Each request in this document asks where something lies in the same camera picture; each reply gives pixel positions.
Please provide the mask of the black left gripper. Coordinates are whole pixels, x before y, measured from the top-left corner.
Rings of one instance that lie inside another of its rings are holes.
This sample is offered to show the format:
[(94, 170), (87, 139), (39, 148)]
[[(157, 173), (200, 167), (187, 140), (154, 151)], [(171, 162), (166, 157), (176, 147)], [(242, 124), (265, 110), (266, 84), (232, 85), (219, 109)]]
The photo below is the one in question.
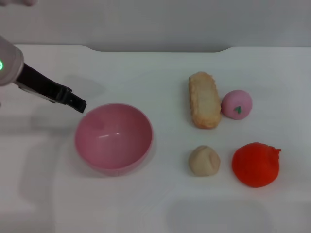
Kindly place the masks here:
[(20, 89), (50, 102), (68, 105), (79, 113), (85, 111), (85, 100), (73, 94), (70, 88), (50, 80), (27, 64), (24, 64), (15, 84)]

